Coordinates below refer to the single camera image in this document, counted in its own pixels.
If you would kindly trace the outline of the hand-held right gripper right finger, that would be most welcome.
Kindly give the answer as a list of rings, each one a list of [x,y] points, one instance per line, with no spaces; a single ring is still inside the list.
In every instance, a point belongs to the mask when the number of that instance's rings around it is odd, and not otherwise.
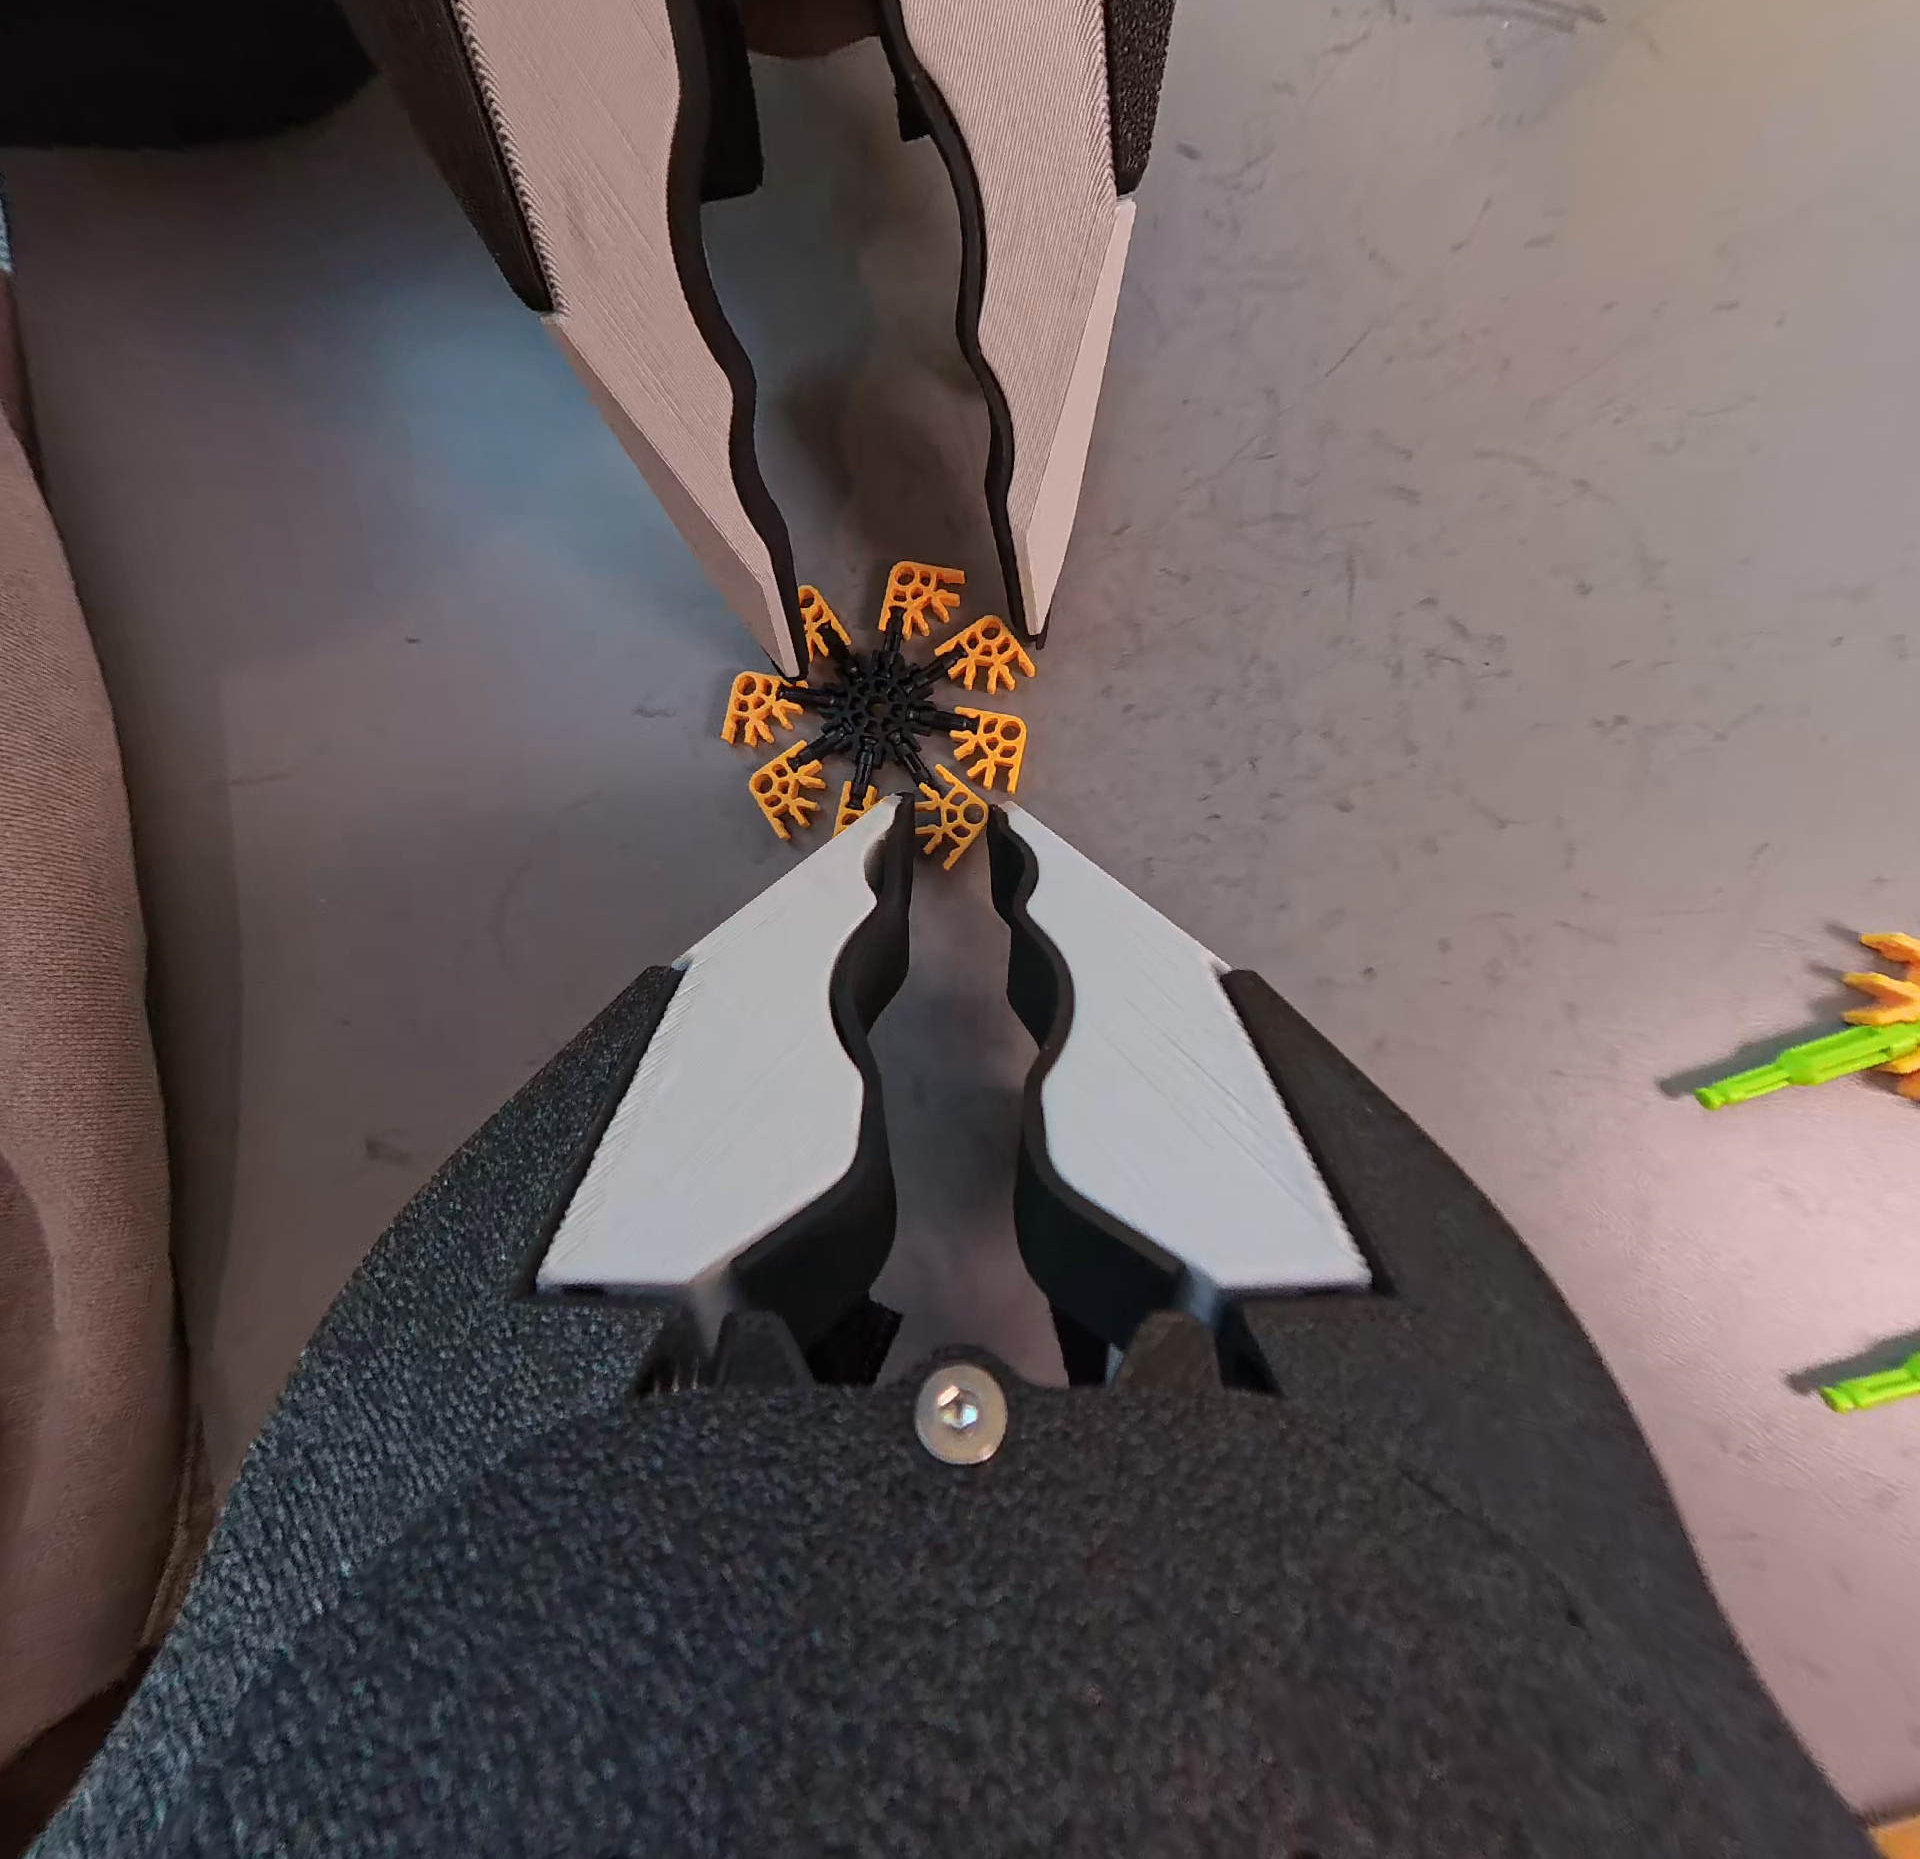
[[[1008,1001],[1041,1044],[1015,1222],[1053,1304],[1366,1289],[1227,966],[1017,805],[990,820]]]

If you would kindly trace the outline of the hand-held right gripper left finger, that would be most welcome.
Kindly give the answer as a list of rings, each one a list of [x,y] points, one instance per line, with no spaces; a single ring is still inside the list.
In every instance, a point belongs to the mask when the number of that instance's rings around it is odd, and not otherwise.
[[[907,973],[914,863],[890,794],[678,960],[540,1292],[868,1297],[899,1211],[870,1031]]]

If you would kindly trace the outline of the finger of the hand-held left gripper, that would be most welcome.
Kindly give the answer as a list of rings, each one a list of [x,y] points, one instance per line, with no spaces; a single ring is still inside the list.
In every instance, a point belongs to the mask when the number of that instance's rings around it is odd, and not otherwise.
[[[962,212],[955,330],[990,402],[990,517],[1015,619],[1041,634],[1135,221],[1118,190],[1106,0],[881,7]]]
[[[754,381],[702,233],[694,0],[452,0],[528,216],[555,342],[780,670],[803,670],[795,553],[759,471]]]

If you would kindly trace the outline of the black snowflake connector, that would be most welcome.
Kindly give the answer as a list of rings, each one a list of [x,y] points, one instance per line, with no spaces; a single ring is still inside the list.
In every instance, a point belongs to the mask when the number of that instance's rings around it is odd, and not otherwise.
[[[941,666],[917,663],[903,648],[900,628],[887,631],[870,650],[853,645],[832,626],[823,626],[823,640],[834,680],[823,688],[786,688],[787,700],[823,721],[822,733],[796,751],[795,766],[847,754],[854,798],[865,798],[885,767],[905,769],[921,790],[929,780],[921,742],[951,727],[949,711],[934,700]]]

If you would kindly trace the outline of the blue yellow green toy assembly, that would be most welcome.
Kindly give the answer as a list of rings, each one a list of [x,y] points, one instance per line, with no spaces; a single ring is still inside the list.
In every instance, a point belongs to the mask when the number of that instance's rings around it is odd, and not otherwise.
[[[1843,1028],[1789,1044],[1764,1065],[1693,1086],[1701,1108],[1721,1110],[1789,1086],[1819,1086],[1863,1074],[1899,1079],[1905,1100],[1918,1101],[1918,939],[1914,933],[1861,933],[1859,941],[1884,966],[1850,971],[1843,984],[1868,998],[1847,1010]]]

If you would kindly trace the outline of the beige sweatshirt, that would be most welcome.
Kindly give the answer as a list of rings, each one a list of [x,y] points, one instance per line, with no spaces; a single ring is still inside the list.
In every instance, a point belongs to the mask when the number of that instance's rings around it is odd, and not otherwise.
[[[36,473],[13,305],[3,412],[3,1753],[152,1625],[186,1375],[121,752]]]

